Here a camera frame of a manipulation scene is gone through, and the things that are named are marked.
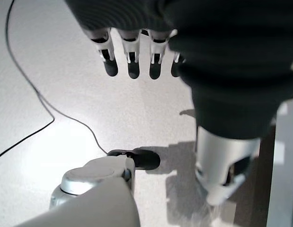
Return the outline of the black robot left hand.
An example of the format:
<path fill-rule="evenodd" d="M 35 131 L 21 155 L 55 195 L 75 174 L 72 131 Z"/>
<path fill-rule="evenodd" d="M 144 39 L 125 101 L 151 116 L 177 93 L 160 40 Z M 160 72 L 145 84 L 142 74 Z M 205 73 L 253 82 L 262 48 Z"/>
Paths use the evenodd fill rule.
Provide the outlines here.
<path fill-rule="evenodd" d="M 293 97 L 293 0 L 69 0 L 88 38 L 98 30 L 176 30 L 170 50 L 191 88 L 195 174 L 218 205 L 244 182 L 249 157 Z"/>

